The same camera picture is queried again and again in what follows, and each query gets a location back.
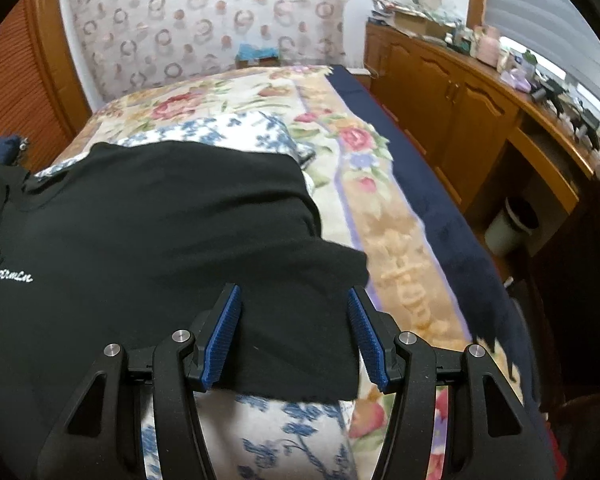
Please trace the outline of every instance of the slatted wood panel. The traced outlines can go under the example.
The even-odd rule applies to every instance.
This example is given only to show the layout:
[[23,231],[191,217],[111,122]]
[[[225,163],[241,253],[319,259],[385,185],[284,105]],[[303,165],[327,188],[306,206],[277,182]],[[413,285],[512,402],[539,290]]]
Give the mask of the slatted wood panel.
[[25,166],[48,166],[67,147],[71,135],[46,93],[20,0],[0,25],[0,135],[18,132],[31,142]]

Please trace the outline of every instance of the pink bottle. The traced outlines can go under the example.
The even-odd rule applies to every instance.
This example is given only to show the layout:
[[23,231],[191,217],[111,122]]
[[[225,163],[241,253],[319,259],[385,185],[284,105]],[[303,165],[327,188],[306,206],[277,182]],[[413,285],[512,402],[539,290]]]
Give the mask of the pink bottle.
[[484,64],[497,68],[500,57],[500,31],[497,28],[491,25],[484,27],[484,36],[480,38],[475,57]]

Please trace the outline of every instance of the bed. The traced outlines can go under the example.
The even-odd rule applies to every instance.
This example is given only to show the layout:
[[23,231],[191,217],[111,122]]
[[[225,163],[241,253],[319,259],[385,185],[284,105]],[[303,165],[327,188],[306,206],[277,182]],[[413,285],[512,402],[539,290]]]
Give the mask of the bed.
[[[315,152],[305,171],[323,237],[366,252],[376,308],[434,346],[480,342],[545,436],[522,316],[432,171],[343,67],[248,68],[135,92],[98,111],[40,176],[86,156],[96,142],[167,134],[197,118],[248,110],[277,115]],[[364,370],[355,402],[286,403],[231,392],[197,399],[218,477],[262,480],[370,478],[393,404]],[[439,388],[427,480],[442,474],[445,434],[446,390]],[[150,394],[142,442],[148,478],[159,479]]]

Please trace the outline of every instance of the blue and white floral fabric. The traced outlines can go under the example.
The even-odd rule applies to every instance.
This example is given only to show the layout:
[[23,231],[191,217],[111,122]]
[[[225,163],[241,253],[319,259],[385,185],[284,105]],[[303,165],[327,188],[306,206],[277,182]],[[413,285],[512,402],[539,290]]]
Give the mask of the blue and white floral fabric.
[[[302,168],[315,157],[315,150],[309,145],[295,142],[289,135],[285,123],[278,117],[257,110],[171,124],[163,128],[134,134],[112,142],[112,144],[132,148],[164,140],[202,142],[209,146],[231,148],[241,152],[283,153],[291,156]],[[85,152],[72,156],[38,172],[35,176],[37,178],[52,176],[83,160],[88,155],[89,152]],[[311,178],[304,174],[304,179],[307,189],[312,193]]]
[[[339,404],[283,402],[224,390],[195,394],[216,477],[357,480]],[[150,389],[142,396],[147,480],[161,480]]]

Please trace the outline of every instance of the cabinet handle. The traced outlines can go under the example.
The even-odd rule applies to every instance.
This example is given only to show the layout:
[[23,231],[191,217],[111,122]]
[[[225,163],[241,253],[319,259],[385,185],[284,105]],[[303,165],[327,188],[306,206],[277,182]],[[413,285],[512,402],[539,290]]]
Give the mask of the cabinet handle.
[[449,82],[446,84],[446,92],[445,92],[445,99],[447,101],[449,101],[449,90],[451,89],[451,79],[449,80]]
[[458,83],[456,83],[454,85],[454,88],[455,88],[454,93],[453,93],[454,97],[453,97],[453,99],[451,99],[451,104],[453,104],[453,105],[456,104],[456,99],[458,98],[458,94],[459,94],[458,90],[460,89],[460,85]]

